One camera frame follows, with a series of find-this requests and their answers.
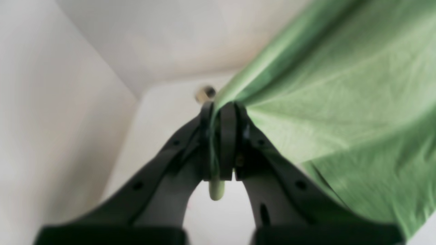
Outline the left gripper black right finger shirt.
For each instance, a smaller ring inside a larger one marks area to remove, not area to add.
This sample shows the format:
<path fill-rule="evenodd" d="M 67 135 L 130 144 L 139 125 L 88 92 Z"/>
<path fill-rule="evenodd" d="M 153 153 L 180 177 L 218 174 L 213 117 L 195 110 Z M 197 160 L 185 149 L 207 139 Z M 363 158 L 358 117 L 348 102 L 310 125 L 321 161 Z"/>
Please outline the left gripper black right finger shirt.
<path fill-rule="evenodd" d="M 229 102 L 219 113 L 220 178 L 230 168 L 249 196 L 256 229 L 252 245 L 403 245 L 393 224 L 344 208 L 283 157 L 248 117 Z"/>

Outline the left gripper black left finger side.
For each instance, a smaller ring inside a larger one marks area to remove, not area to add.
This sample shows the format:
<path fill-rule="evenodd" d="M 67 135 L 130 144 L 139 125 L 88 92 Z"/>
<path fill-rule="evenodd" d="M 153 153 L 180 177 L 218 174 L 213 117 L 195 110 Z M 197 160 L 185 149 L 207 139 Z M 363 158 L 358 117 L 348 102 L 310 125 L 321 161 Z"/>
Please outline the left gripper black left finger side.
<path fill-rule="evenodd" d="M 188 245 L 183 229 L 187 203 L 210 180 L 213 103 L 182 126 L 157 155 L 114 195 L 89 213 L 45 226 L 36 245 Z"/>

